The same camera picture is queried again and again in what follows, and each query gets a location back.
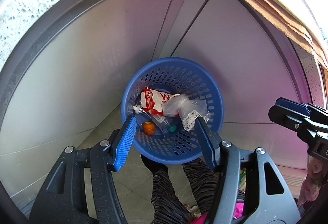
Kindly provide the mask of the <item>orange peel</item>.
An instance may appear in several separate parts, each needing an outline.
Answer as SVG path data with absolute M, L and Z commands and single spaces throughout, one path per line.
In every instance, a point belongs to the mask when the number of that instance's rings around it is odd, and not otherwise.
M 152 121 L 144 122 L 142 124 L 142 130 L 146 135 L 151 136 L 156 132 L 156 125 Z

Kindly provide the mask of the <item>clear plastic bag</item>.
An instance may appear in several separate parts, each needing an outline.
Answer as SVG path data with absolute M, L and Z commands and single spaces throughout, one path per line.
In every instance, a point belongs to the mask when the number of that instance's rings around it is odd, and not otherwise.
M 172 97 L 162 108 L 166 117 L 179 116 L 184 130 L 188 132 L 194 129 L 196 118 L 202 116 L 208 122 L 211 116 L 205 100 L 189 99 L 184 94 Z

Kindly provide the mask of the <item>clear plastic bottle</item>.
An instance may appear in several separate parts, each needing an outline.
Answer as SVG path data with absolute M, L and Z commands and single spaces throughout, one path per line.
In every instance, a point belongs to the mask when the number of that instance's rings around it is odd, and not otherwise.
M 177 126 L 175 122 L 168 117 L 157 115 L 157 114 L 150 114 L 146 112 L 146 115 L 159 127 L 161 131 L 167 130 L 171 133 L 175 132 Z

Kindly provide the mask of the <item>red snack bag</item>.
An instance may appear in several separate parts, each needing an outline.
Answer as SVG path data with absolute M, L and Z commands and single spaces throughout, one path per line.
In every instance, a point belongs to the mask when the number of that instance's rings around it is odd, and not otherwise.
M 168 94 L 166 92 L 157 91 L 151 88 L 145 88 L 140 93 L 142 109 L 152 115 L 163 116 L 162 105 L 169 101 L 172 97 L 179 94 Z

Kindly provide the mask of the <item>silver blue toothpaste tube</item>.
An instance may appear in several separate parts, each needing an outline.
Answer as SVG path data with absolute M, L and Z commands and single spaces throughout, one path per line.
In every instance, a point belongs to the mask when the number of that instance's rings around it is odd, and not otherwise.
M 132 107 L 132 109 L 134 110 L 135 114 L 140 114 L 144 112 L 144 109 L 141 105 L 135 105 Z

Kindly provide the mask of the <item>blue trash basket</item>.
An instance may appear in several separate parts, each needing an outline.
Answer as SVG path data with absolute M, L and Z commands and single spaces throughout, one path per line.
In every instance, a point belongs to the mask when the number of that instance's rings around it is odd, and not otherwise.
M 221 91 L 196 62 L 167 57 L 135 73 L 121 103 L 121 119 L 132 115 L 137 128 L 134 147 L 158 163 L 178 165 L 201 156 L 195 120 L 203 117 L 212 132 L 223 125 Z

